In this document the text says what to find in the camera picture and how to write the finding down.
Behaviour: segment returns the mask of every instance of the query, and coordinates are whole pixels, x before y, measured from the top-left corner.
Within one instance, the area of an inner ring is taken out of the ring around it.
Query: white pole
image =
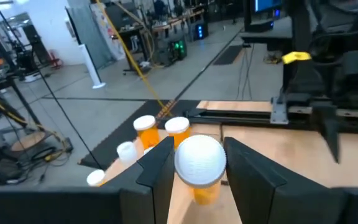
[[[99,78],[99,75],[98,75],[98,71],[96,71],[96,69],[95,69],[95,67],[93,65],[90,53],[88,52],[88,49],[86,48],[86,45],[81,44],[79,46],[79,48],[80,48],[80,50],[82,52],[82,55],[84,56],[85,65],[86,65],[86,67],[88,69],[89,75],[90,75],[90,77],[92,79],[92,82],[93,82],[93,87],[92,88],[97,89],[97,88],[104,87],[106,85],[106,83],[101,82],[101,80]]]

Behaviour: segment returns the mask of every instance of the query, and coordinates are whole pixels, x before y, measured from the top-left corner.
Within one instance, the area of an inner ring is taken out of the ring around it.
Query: gray floor
[[[241,25],[231,25],[230,21],[210,24],[211,34],[209,37],[188,44],[186,59],[168,68],[152,70],[147,78],[159,97],[161,99],[176,97],[200,71],[205,69],[205,66],[227,42],[233,39],[240,31]],[[230,43],[230,45],[239,44],[242,44],[242,41],[238,37],[235,37]],[[255,44],[249,70],[250,88],[247,85],[243,92],[247,71],[246,59],[251,58],[251,49],[247,49],[246,52],[247,56],[241,57],[232,65],[209,66],[181,98],[191,100],[269,100],[270,97],[278,93],[281,87],[282,65],[264,64],[263,57],[266,54],[266,46]],[[123,60],[101,69],[99,75],[107,85],[98,90],[92,89],[92,82],[86,68],[82,65],[67,66],[54,71],[53,75],[47,79],[74,127],[90,149],[94,148],[142,105],[142,100],[153,99],[153,95],[137,75],[133,73],[122,75],[122,69],[127,66],[127,62]],[[88,153],[86,146],[80,141],[55,100],[50,99],[51,95],[43,81],[20,83],[19,86],[42,124],[48,129],[56,130],[69,137],[75,147],[66,165],[48,168],[45,181],[40,187],[86,185],[86,176],[92,169],[77,164]],[[8,90],[3,96],[16,108],[19,108],[26,119],[30,119],[13,90]],[[9,126],[7,120],[2,119],[0,128],[7,126]],[[15,140],[14,135],[7,138],[9,141]],[[22,185],[37,184],[38,177],[44,169],[44,167],[36,169],[29,180]]]

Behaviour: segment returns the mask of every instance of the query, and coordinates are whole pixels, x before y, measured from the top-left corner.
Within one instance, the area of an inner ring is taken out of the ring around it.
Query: white bottle cap
[[[104,171],[103,170],[95,170],[88,175],[86,178],[86,182],[91,187],[99,187],[104,180]]]
[[[212,137],[195,135],[185,139],[175,153],[175,169],[184,183],[206,188],[221,179],[226,168],[226,153]]]
[[[133,142],[124,142],[117,147],[118,157],[123,164],[131,164],[137,159],[136,147]]]
[[[150,152],[150,150],[152,150],[154,147],[150,147],[150,148],[148,148],[148,149],[146,149],[145,151],[144,151],[144,154],[146,155],[148,152]]]
[[[167,130],[169,134],[179,134],[185,132],[189,128],[189,125],[189,119],[176,117],[165,123],[165,130]]]
[[[134,121],[134,128],[136,131],[143,131],[155,125],[155,118],[151,115],[141,116]]]

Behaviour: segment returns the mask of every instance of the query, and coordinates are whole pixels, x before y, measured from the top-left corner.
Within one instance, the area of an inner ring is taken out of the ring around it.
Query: wooden board
[[[199,108],[211,110],[270,111],[269,102],[202,101]],[[196,124],[193,134],[221,138],[219,126]],[[160,130],[161,137],[166,132]],[[316,132],[283,129],[223,126],[224,137],[234,137],[277,163],[327,187],[358,186],[358,134],[341,135],[341,164],[333,161],[324,139]],[[135,140],[139,157],[143,153],[140,141]],[[125,169],[119,161],[106,171],[107,180]],[[201,207],[194,203],[188,186],[176,175],[174,178],[168,223],[220,224],[241,223],[228,186],[214,205]]]

